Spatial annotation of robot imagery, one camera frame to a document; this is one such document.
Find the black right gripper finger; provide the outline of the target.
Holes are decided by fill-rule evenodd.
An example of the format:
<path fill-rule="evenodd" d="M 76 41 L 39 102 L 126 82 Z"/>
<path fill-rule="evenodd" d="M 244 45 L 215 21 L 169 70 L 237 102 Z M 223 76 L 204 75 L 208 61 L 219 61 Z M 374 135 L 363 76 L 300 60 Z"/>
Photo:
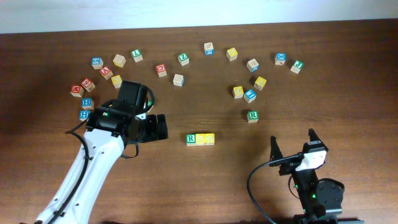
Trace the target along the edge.
<path fill-rule="evenodd" d="M 310 138 L 310 142 L 320 142 L 320 138 L 317 136 L 316 132 L 314 129 L 310 128 L 308 130 L 308 136 Z"/>
<path fill-rule="evenodd" d="M 271 136 L 270 161 L 277 161 L 284 158 L 277 144 L 276 139 L 277 138 L 275 136 Z"/>

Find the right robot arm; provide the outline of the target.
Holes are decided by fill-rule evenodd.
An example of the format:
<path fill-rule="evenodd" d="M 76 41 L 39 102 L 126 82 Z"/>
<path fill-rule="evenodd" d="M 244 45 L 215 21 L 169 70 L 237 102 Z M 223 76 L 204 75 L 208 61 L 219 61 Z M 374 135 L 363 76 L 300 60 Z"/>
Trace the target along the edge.
<path fill-rule="evenodd" d="M 270 161 L 279 167 L 279 175 L 289 175 L 294 182 L 298 199 L 303 208 L 302 215 L 295 215 L 295 223 L 364 223 L 357 218 L 339 219 L 342 214 L 343 183 L 330 179 L 319 179 L 316 170 L 323 166 L 328 148 L 313 129 L 308 130 L 310 140 L 301 152 L 284 157 L 275 136 L 271 136 Z"/>

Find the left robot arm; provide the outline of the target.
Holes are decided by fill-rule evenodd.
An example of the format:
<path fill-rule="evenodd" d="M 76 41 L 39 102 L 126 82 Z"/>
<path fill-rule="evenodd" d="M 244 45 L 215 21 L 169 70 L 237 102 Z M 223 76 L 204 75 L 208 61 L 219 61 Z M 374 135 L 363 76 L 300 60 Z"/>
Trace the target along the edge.
<path fill-rule="evenodd" d="M 126 146 L 168 138 L 164 114 L 149 114 L 154 107 L 153 91 L 140 83 L 124 80 L 118 97 L 98 106 L 82 121 L 79 152 L 52 201 L 36 223 L 88 223 L 98 194 L 114 163 L 126 158 Z"/>

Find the yellow block camera picture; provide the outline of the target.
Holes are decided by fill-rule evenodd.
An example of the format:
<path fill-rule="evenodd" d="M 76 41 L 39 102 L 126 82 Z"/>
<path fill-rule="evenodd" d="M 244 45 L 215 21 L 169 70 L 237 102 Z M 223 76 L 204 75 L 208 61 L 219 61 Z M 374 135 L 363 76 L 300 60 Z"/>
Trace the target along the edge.
<path fill-rule="evenodd" d="M 200 133 L 195 135 L 195 142 L 197 146 L 204 146 L 206 139 L 205 139 L 205 134 Z"/>

